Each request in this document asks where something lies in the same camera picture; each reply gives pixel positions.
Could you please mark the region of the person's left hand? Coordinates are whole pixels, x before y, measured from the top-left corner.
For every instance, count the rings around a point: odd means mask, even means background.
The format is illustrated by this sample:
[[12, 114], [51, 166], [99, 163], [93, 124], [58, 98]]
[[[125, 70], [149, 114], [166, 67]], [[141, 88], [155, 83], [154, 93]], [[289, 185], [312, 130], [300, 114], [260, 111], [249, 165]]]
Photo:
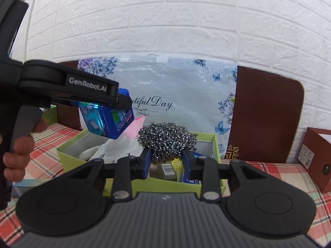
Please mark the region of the person's left hand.
[[32, 136], [17, 138], [13, 145], [13, 152], [3, 155], [5, 169], [4, 177], [12, 182], [21, 181], [25, 176], [25, 169], [30, 162], [30, 153], [34, 150]]

